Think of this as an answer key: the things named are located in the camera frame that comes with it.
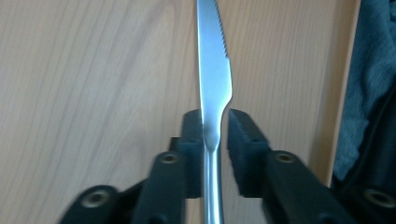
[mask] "gray cloth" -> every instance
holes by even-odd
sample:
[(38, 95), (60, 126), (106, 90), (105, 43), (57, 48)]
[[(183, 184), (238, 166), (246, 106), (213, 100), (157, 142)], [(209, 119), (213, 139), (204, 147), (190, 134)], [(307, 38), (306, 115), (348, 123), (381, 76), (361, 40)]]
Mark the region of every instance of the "gray cloth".
[(370, 115), (396, 80), (396, 2), (362, 0), (333, 173), (343, 180), (359, 158)]

